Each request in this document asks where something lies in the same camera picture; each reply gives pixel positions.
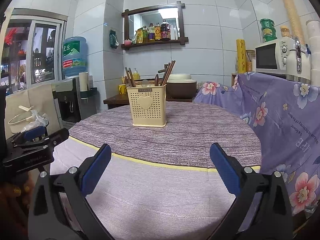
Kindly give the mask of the left hand orange glove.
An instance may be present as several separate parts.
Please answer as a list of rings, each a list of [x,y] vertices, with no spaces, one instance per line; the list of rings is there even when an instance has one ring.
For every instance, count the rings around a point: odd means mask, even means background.
[[[1,175],[1,239],[28,239],[34,186],[30,172]]]

